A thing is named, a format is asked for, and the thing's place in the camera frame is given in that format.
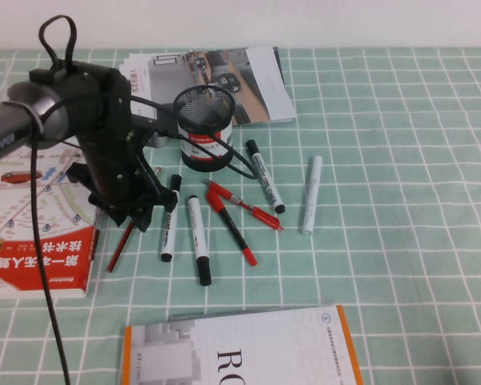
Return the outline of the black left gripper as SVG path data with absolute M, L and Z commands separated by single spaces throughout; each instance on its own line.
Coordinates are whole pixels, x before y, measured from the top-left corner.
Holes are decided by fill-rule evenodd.
M 108 130 L 76 136 L 87 168 L 69 172 L 82 184 L 103 211 L 120 226 L 134 213 L 134 224 L 145 233 L 152 222 L 153 207 L 174 209 L 176 194 L 155 176 L 143 149 L 150 130 L 128 130 L 119 135 Z

